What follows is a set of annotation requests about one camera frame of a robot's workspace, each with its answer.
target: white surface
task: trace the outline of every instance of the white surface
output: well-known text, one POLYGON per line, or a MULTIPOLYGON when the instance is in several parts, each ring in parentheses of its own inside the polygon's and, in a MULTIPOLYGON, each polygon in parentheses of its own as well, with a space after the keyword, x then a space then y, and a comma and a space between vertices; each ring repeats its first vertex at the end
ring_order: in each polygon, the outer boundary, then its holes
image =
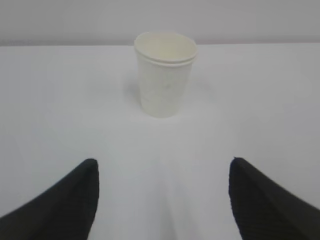
POLYGON ((1 0, 0 44, 131 44, 150 30, 198 43, 320 41, 319 0, 1 0))
POLYGON ((245 157, 320 208, 320 44, 204 45, 180 113, 137 101, 133 47, 0 48, 0 215, 99 160, 91 240, 240 240, 245 157))

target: tabletop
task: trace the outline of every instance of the tabletop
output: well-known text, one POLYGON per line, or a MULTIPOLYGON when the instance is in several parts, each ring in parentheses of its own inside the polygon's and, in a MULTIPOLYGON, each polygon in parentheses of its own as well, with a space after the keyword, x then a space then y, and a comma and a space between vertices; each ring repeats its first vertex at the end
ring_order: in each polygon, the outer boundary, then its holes
POLYGON ((180 112, 139 102, 132 46, 0 47, 0 216, 87 158, 91 240, 240 240, 243 157, 320 208, 320 44, 200 45, 180 112))

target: wall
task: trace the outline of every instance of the wall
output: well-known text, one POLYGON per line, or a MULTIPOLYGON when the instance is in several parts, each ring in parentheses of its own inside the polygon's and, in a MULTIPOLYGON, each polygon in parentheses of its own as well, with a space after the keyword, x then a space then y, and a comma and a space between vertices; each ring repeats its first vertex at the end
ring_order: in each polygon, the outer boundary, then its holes
POLYGON ((131 44, 154 29, 198 43, 320 42, 319 0, 1 0, 0 45, 131 44))

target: white paper cup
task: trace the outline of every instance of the white paper cup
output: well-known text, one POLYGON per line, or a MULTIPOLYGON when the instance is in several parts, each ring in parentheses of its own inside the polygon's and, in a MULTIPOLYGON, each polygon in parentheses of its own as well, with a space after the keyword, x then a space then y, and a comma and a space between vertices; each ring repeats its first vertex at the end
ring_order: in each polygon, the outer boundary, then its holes
POLYGON ((143 110, 157 118, 174 115, 180 107, 196 43, 174 32, 146 32, 134 41, 143 110))

